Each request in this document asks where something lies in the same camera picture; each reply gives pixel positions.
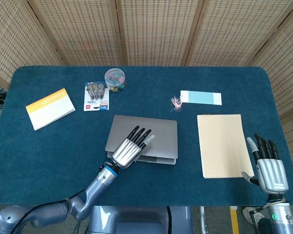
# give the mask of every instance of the yellow booklet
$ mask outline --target yellow booklet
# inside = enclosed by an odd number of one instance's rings
[[[40,99],[28,106],[29,114],[34,130],[38,130],[57,119],[75,111],[67,92],[61,89],[49,96]]]
[[[197,116],[204,178],[254,176],[241,115]]]

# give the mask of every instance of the blue tablecloth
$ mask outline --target blue tablecloth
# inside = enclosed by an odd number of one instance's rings
[[[103,81],[110,68],[28,66],[15,72],[0,118],[0,203],[45,203],[88,186],[106,161],[114,115],[129,115],[178,121],[177,163],[137,162],[121,170],[98,205],[262,205],[267,196],[242,178],[202,176],[196,116],[241,114],[245,137],[258,133],[276,143],[289,181],[286,198],[293,204],[293,164],[264,70],[119,67],[126,87],[110,93],[110,110],[84,112],[85,82]],[[34,131],[25,106],[61,88],[76,111]],[[180,90],[219,92],[223,105],[185,103],[180,112],[170,112],[170,99]],[[251,162],[256,171],[252,156]]]

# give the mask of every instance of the floor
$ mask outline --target floor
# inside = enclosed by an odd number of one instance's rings
[[[200,207],[192,207],[193,229],[195,234],[201,233]],[[229,207],[205,207],[206,230],[209,234],[231,234],[232,225]],[[256,234],[254,227],[249,224],[242,215],[241,208],[237,210],[239,232],[241,234]],[[69,215],[63,223],[52,225],[45,228],[34,229],[30,224],[27,225],[23,234],[68,234],[73,233],[77,222]],[[84,233],[88,225],[88,219],[81,223],[80,233]]]

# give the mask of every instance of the silver laptop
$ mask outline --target silver laptop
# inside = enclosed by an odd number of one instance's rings
[[[137,125],[151,129],[150,135],[155,135],[155,139],[141,152],[138,161],[175,164],[178,158],[177,121],[157,118],[115,115],[105,147],[107,157],[112,157],[118,145]]]

